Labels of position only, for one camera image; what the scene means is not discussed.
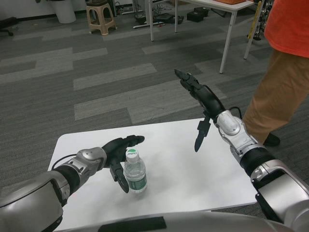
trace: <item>bottle label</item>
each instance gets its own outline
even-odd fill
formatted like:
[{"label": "bottle label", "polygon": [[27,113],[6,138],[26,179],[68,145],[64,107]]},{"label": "bottle label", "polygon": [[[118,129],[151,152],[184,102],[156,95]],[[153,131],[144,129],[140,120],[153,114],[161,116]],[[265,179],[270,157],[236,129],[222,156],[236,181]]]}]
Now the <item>bottle label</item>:
[{"label": "bottle label", "polygon": [[143,179],[138,180],[138,181],[131,181],[131,180],[127,180],[129,187],[133,190],[140,190],[143,187],[145,187],[145,185],[147,184],[147,178],[146,178],[146,174],[143,177]]}]

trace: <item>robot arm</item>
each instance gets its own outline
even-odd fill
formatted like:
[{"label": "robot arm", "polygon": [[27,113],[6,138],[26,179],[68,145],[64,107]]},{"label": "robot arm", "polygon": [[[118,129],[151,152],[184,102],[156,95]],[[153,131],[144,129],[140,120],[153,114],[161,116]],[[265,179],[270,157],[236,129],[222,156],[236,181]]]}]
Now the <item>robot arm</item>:
[{"label": "robot arm", "polygon": [[114,181],[129,191],[120,162],[126,148],[144,141],[131,135],[110,141],[104,147],[80,150],[57,168],[27,181],[22,188],[0,201],[1,232],[51,232],[61,223],[70,195],[102,168],[110,168]]},{"label": "robot arm", "polygon": [[[180,78],[181,85],[204,108],[205,120],[198,127],[202,131],[199,136],[206,137],[211,118],[223,140],[230,145],[233,156],[251,178],[257,190],[256,199],[265,216],[295,231],[307,231],[309,186],[249,135],[243,121],[225,110],[208,86],[200,85],[189,73],[175,70],[175,74]],[[197,148],[202,141],[199,136]]]}]

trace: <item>orange shirt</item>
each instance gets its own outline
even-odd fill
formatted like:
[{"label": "orange shirt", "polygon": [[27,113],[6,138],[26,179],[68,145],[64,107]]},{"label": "orange shirt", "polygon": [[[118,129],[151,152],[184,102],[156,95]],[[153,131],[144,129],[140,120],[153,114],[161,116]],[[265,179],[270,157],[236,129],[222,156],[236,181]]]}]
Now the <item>orange shirt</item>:
[{"label": "orange shirt", "polygon": [[265,36],[274,49],[309,58],[309,0],[275,0]]}]

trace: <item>wall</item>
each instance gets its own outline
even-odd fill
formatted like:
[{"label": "wall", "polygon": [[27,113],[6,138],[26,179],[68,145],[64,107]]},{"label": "wall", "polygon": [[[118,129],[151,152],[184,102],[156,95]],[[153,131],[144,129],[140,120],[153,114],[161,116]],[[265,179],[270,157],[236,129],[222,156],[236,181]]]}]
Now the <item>wall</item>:
[{"label": "wall", "polygon": [[[85,0],[71,0],[74,11],[81,11],[86,9]],[[115,2],[123,4],[132,4],[132,0],[115,0]],[[41,0],[36,3],[35,0],[0,0],[0,20],[16,17],[26,18],[41,15],[54,14],[54,10],[50,3],[46,0]]]}]

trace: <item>office chair leg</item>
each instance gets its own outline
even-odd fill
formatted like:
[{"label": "office chair leg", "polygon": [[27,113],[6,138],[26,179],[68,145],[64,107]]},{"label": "office chair leg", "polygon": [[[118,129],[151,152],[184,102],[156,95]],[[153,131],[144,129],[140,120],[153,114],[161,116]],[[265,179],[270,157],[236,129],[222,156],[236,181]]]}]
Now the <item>office chair leg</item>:
[{"label": "office chair leg", "polygon": [[0,29],[0,32],[7,32],[9,34],[9,36],[14,35],[12,32],[10,32],[9,30],[5,30],[5,29]]}]

